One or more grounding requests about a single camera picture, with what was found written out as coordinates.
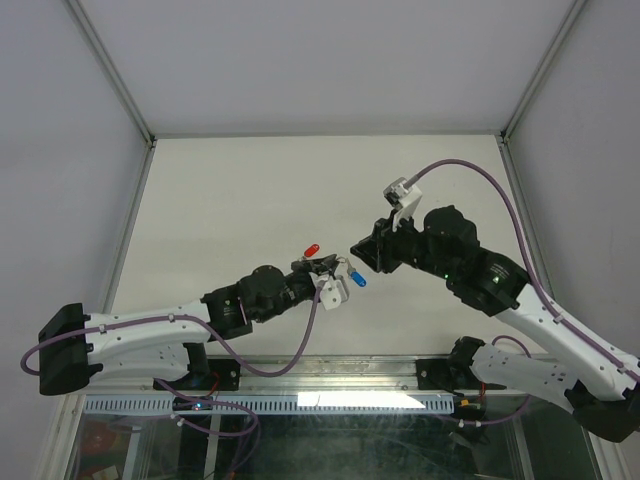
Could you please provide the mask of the key with red tag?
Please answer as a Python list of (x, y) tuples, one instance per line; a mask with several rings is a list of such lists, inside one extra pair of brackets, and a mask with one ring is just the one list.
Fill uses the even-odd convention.
[(320, 245), (318, 243), (313, 243), (303, 251), (298, 261), (306, 262), (306, 261), (312, 260), (314, 256), (318, 254), (319, 251), (320, 251)]

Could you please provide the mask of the key with blue tag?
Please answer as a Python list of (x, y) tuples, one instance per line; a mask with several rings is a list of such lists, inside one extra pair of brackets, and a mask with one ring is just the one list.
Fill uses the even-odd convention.
[(360, 288), (366, 287), (367, 281), (362, 274), (350, 263), (349, 260), (346, 260), (345, 264), (349, 278)]

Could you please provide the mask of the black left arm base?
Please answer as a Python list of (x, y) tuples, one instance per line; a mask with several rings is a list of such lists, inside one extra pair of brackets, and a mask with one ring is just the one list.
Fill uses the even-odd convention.
[(187, 373), (166, 383), (179, 391), (231, 392), (239, 389), (240, 364), (234, 359), (210, 359), (203, 344), (184, 345)]

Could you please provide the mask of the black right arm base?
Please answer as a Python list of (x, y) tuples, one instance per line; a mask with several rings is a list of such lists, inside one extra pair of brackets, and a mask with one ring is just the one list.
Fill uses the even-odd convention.
[(461, 396), (462, 391), (477, 391), (482, 382), (471, 372), (474, 354), (486, 346), (483, 340), (464, 336), (459, 338), (445, 356), (418, 358), (415, 361), (419, 390), (444, 390)]

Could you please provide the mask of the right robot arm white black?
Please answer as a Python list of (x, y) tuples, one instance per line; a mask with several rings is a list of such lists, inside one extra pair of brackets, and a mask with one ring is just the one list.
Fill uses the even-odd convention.
[(437, 208), (412, 220), (377, 220), (350, 249), (376, 273), (406, 264), (444, 280), (464, 305), (532, 339), (554, 358), (512, 356), (478, 339), (459, 339), (448, 357), (452, 383), (503, 385), (567, 411), (590, 433), (620, 443), (639, 428), (639, 359), (602, 339), (535, 284), (510, 258), (480, 245), (473, 222)]

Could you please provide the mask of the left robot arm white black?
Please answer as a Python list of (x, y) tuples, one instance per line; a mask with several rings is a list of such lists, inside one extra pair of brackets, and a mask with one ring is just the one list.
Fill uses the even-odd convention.
[(344, 302), (340, 264), (332, 254), (296, 260), (288, 274), (263, 265), (190, 303), (137, 314), (90, 314), (80, 303), (67, 304), (38, 334), (39, 392), (58, 396), (143, 378), (201, 387), (210, 373), (207, 343), (227, 346), (303, 302), (327, 310)]

